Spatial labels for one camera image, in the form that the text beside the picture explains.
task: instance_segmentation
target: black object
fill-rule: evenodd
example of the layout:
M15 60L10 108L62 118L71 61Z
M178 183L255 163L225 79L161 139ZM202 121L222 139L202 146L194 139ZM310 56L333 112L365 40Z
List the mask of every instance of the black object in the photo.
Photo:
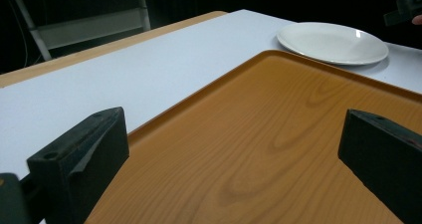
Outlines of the black object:
M338 157L404 223L422 223L422 136L348 110Z
M393 26L422 14L422 0L397 0L397 10L384 14L385 26Z
M97 112L0 174L0 223L84 223L129 155L122 108Z

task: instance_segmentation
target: wooden table edge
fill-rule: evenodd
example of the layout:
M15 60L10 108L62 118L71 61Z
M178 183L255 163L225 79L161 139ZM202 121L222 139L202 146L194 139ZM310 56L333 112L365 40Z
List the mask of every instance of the wooden table edge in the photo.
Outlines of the wooden table edge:
M137 43L147 41L149 39L189 27L222 15L227 14L223 11L213 11L206 14L202 14L193 18L189 18L177 23L173 23L167 26L156 28L144 33L136 34L121 40L110 42L101 46L97 46L91 49L87 49L81 52L73 53L71 55L57 58L48 62L44 62L35 66L20 69L10 73L0 75L0 88L4 88L16 83L20 83L31 78L35 78L53 71L57 71L61 68L65 68L95 57L105 55L132 46Z

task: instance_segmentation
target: white table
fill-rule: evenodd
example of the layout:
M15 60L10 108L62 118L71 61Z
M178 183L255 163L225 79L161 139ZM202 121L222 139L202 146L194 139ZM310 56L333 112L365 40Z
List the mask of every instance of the white table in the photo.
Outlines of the white table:
M240 10L0 89L0 172L24 177L29 156L94 112L123 107L135 130L260 52L284 50L276 34L292 23ZM378 64L342 68L422 93L422 51L387 46Z

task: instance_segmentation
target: wooden tray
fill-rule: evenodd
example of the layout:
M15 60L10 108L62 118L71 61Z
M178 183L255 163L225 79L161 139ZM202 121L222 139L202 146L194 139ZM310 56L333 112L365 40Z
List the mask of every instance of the wooden tray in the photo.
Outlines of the wooden tray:
M337 157L347 109L422 132L421 95L263 52L131 133L87 223L400 223Z

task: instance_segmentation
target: white plate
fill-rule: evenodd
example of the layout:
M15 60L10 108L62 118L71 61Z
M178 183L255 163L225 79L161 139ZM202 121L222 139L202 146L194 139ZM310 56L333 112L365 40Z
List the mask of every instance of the white plate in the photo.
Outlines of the white plate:
M295 23L283 27L277 38L292 52L337 65L373 64L388 55L385 43L371 34L330 23Z

